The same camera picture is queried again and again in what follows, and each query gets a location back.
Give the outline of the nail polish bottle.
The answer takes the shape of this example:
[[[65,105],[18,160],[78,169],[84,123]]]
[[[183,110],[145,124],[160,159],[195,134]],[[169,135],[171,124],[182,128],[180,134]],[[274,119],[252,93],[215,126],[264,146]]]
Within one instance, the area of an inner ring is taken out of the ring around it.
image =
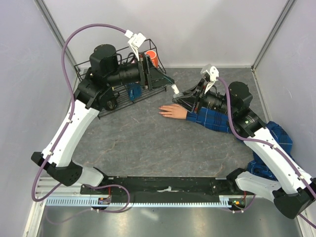
[[[183,93],[175,93],[173,94],[173,99],[183,96]]]

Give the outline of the white nail polish cap brush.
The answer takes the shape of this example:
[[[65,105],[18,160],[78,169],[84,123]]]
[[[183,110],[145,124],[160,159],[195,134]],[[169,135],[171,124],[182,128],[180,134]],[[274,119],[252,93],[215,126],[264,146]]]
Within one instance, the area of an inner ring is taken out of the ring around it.
[[[180,91],[179,91],[177,85],[173,84],[173,85],[171,86],[171,88],[173,89],[173,91],[174,91],[175,94],[179,94],[179,93],[180,93]]]

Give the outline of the blue plaid sleeve forearm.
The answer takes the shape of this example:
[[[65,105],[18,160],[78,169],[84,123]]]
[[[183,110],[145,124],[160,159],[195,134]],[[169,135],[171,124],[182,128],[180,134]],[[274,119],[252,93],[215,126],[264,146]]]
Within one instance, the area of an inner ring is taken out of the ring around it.
[[[232,133],[228,116],[218,111],[202,107],[197,113],[187,112],[186,120],[202,125],[203,127],[224,133]]]

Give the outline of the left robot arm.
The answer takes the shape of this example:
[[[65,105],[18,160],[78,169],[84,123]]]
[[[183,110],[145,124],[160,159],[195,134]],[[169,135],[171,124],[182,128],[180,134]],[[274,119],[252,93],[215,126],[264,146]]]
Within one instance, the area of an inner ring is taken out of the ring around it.
[[[120,96],[114,91],[116,86],[128,89],[136,85],[153,90],[173,84],[174,80],[157,68],[148,54],[141,52],[123,62],[110,44],[97,46],[89,62],[90,67],[74,92],[74,105],[50,144],[42,152],[34,152],[31,160],[65,186],[87,184],[97,194],[104,194],[108,190],[105,175],[72,160],[82,135],[101,111],[116,109]]]

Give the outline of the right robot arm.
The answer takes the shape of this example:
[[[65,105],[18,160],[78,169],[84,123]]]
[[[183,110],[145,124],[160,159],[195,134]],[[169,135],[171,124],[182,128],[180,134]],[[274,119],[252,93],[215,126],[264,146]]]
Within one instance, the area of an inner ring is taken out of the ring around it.
[[[207,123],[211,112],[216,119],[215,129],[231,132],[271,172],[269,176],[237,169],[226,182],[227,191],[234,195],[240,191],[259,195],[273,202],[285,217],[296,218],[316,199],[315,178],[293,160],[276,133],[250,109],[253,96],[245,83],[235,81],[224,85],[224,95],[211,91],[213,86],[214,82],[201,80],[193,88],[180,92],[172,85],[172,101],[200,123]]]

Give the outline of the mannequin hand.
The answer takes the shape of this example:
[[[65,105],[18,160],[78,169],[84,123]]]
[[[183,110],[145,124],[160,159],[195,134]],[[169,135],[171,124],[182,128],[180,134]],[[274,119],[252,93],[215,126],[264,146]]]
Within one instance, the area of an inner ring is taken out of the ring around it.
[[[187,110],[180,105],[163,105],[159,107],[159,114],[166,118],[186,119]]]

